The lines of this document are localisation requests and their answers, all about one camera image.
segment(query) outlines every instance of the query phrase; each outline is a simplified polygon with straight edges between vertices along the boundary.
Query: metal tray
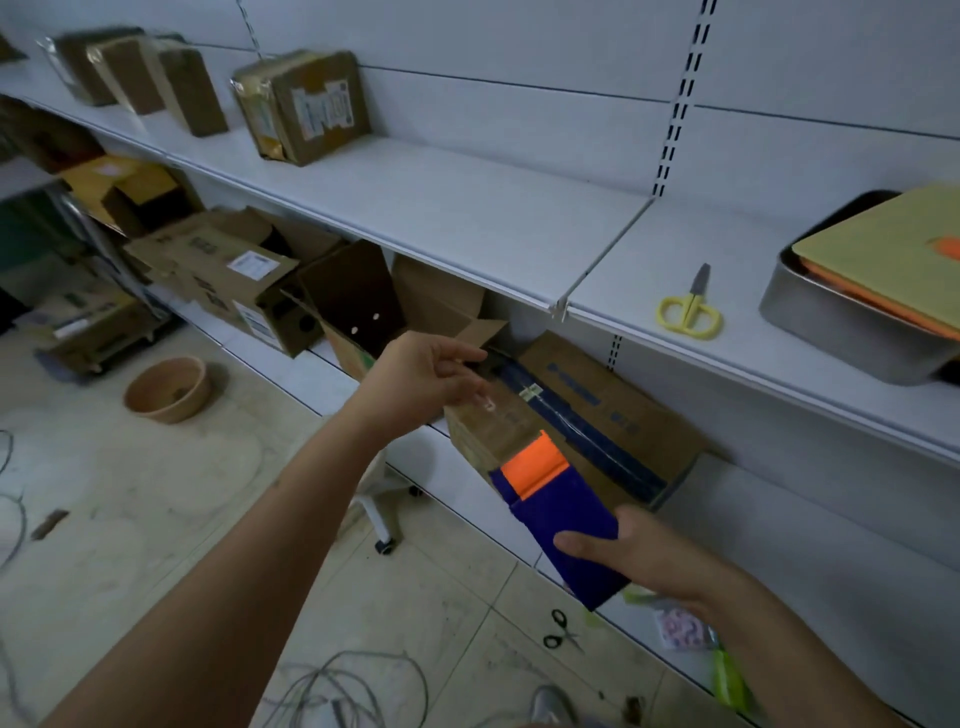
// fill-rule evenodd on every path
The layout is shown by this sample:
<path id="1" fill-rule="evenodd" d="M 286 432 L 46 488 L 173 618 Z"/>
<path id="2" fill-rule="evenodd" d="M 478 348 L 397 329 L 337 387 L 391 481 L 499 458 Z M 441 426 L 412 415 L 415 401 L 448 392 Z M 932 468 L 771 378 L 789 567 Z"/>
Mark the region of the metal tray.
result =
<path id="1" fill-rule="evenodd" d="M 797 240 L 898 194 L 867 192 Z M 923 384 L 960 356 L 960 341 L 915 326 L 811 277 L 793 252 L 793 242 L 780 251 L 760 302 L 760 315 L 775 327 L 891 384 Z"/>

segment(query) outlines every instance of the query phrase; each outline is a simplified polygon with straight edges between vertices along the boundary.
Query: person's left hand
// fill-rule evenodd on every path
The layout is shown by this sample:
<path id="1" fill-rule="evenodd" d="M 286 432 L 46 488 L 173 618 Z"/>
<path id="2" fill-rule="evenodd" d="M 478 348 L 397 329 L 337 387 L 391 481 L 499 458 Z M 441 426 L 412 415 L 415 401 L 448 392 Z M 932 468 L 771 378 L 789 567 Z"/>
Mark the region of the person's left hand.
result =
<path id="1" fill-rule="evenodd" d="M 483 404 L 489 383 L 463 362 L 485 358 L 482 349 L 455 339 L 407 331 L 383 350 L 345 409 L 375 430 L 386 447 L 448 404 Z"/>

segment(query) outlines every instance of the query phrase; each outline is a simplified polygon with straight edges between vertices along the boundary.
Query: person's left arm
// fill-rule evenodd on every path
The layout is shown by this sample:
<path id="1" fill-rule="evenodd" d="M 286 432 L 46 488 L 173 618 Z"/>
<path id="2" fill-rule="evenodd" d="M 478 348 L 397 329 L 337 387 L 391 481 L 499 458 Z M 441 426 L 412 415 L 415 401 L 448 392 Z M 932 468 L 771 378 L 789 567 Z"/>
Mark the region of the person's left arm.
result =
<path id="1" fill-rule="evenodd" d="M 483 397 L 485 382 L 460 362 L 484 356 L 441 336 L 391 343 L 344 408 L 44 725 L 247 725 L 364 470 L 445 404 Z"/>

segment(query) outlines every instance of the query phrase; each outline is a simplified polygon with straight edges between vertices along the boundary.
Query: gray shoe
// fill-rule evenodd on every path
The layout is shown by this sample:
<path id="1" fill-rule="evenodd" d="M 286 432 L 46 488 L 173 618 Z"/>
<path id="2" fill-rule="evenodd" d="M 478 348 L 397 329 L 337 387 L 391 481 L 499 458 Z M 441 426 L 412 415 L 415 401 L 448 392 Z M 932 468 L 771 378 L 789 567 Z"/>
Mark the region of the gray shoe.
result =
<path id="1" fill-rule="evenodd" d="M 541 685 L 534 691 L 530 704 L 530 721 L 546 725 L 562 725 L 574 728 L 576 714 L 566 693 L 555 685 Z"/>

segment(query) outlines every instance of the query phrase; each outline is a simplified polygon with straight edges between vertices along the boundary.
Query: black scissors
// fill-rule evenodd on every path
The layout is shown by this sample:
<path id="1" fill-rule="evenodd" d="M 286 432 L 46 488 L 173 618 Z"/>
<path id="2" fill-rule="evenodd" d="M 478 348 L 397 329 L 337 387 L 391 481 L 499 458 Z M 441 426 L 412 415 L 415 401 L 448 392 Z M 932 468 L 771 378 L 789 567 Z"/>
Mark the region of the black scissors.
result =
<path id="1" fill-rule="evenodd" d="M 557 623 L 557 626 L 564 630 L 564 633 L 562 635 L 547 635 L 543 638 L 543 646 L 547 649 L 557 649 L 564 643 L 564 640 L 569 640 L 570 644 L 583 652 L 584 649 L 574 639 L 576 635 L 566 631 L 566 615 L 559 609 L 552 609 L 550 610 L 550 617 Z"/>

